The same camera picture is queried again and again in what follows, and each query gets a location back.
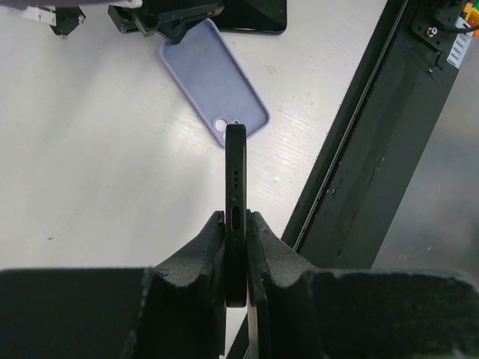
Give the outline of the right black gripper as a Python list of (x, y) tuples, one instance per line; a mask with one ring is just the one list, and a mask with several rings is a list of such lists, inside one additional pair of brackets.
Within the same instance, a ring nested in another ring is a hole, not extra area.
[(223, 1), (116, 1), (109, 5), (108, 15), (122, 34), (161, 34), (167, 43), (177, 45), (191, 28), (218, 16), (224, 7)]

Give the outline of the lilac phone case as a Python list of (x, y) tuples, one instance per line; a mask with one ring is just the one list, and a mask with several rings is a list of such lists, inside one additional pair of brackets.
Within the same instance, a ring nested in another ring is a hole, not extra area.
[(220, 121), (244, 125), (248, 138), (269, 124), (266, 104), (212, 20), (190, 28), (178, 44), (164, 43), (159, 56), (220, 146)]

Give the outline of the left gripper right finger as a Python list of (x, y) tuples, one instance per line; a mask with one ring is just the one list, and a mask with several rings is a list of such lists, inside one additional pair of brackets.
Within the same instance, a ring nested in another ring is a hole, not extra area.
[(249, 216), (250, 358), (476, 358), (478, 287), (440, 271), (319, 269)]

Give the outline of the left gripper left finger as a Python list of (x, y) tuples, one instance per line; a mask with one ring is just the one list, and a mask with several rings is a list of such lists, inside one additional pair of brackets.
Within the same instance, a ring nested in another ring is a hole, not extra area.
[(3, 358), (218, 358), (224, 216), (157, 266), (5, 269)]

